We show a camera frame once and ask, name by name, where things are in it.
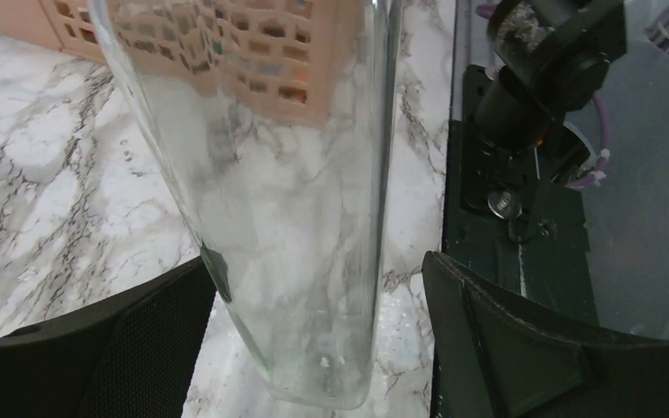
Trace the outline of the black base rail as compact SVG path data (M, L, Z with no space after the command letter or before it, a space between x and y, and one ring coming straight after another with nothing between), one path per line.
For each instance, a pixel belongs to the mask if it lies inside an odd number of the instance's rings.
M462 113L449 123L442 250L500 287L597 325L583 198L567 185L590 153L557 124L527 152L490 147L473 118L491 84L476 64L453 84Z

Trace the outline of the clear slim glass bottle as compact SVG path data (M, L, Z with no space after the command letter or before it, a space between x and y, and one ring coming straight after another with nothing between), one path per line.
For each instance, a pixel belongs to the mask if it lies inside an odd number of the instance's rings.
M351 410L374 370L397 1L365 4L325 125L287 125L98 44L269 393Z

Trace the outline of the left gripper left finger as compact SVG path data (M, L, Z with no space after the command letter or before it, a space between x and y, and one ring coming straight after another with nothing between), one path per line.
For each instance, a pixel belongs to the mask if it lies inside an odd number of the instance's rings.
M193 259L0 337L0 417L179 417L216 294Z

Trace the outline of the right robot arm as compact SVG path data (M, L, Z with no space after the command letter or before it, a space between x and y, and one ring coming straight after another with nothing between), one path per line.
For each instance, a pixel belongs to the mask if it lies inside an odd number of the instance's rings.
M582 109L627 51L621 1L501 1L479 4L503 61L472 117L486 144L523 152L554 121Z

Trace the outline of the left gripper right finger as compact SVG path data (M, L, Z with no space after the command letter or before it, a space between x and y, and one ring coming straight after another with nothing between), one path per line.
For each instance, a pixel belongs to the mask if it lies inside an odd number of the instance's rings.
M554 312L444 253L422 278L451 417L669 417L669 341Z

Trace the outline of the orange plastic crate rack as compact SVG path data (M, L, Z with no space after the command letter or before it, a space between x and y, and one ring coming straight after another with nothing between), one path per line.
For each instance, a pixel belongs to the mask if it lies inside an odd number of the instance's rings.
M110 1L133 63L287 125L326 124L362 33L361 1Z

